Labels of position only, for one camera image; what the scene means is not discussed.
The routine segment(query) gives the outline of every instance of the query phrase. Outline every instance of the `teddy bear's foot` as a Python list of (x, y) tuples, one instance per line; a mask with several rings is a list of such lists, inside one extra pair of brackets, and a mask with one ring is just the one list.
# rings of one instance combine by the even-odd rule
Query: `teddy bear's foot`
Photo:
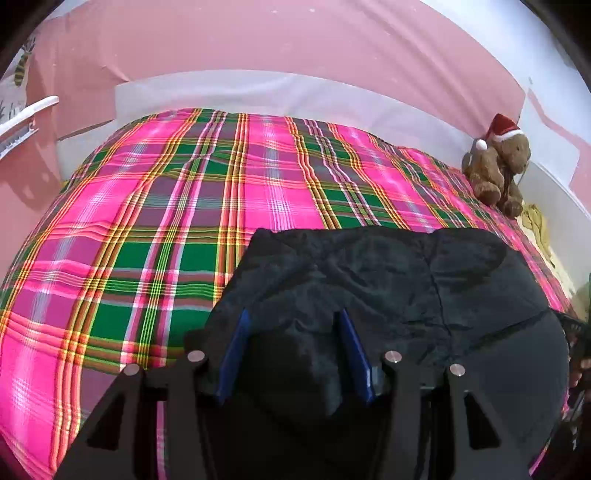
[(509, 198), (501, 207), (503, 214), (509, 218), (517, 218), (523, 211), (523, 206), (518, 199)]
[(501, 191), (499, 190), (499, 187), (490, 182), (478, 185), (474, 194), (478, 200), (489, 207), (496, 205), (501, 199)]

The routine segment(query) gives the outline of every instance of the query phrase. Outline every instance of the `teddy bear's head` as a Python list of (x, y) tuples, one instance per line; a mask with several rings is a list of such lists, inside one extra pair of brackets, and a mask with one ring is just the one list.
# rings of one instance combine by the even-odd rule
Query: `teddy bear's head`
[(525, 135), (514, 135), (500, 142), (492, 141), (492, 145), (514, 175), (525, 171), (531, 157), (530, 142)]

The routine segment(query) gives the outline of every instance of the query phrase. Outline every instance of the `teddy bear's leg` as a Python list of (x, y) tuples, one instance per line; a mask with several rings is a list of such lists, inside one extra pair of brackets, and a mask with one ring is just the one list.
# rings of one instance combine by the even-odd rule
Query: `teddy bear's leg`
[(485, 205), (492, 207), (501, 198), (501, 191), (494, 183), (484, 180), (478, 173), (470, 175), (470, 185), (474, 196)]
[(513, 180), (511, 180), (507, 200), (503, 203), (499, 203), (499, 208), (505, 216), (509, 218), (517, 218), (523, 211), (522, 202), (523, 197), (521, 196), (519, 187)]

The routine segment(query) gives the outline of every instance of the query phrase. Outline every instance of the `white pom-pom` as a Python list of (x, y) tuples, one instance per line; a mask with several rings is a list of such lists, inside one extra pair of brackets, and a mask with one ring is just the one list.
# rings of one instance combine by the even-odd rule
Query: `white pom-pom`
[(488, 145), (486, 145), (486, 142), (483, 139), (476, 140), (476, 149), (477, 150), (485, 151), (487, 148), (488, 148)]

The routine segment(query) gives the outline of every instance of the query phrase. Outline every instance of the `bed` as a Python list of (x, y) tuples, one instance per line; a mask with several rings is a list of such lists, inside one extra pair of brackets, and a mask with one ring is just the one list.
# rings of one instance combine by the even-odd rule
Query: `bed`
[(0, 433), (29, 475), (51, 478), (124, 365), (182, 352), (257, 228), (364, 225), (491, 231), (523, 254), (551, 308), (570, 308), (517, 223), (427, 153), (319, 121), (168, 111), (90, 155), (14, 260), (0, 297)]

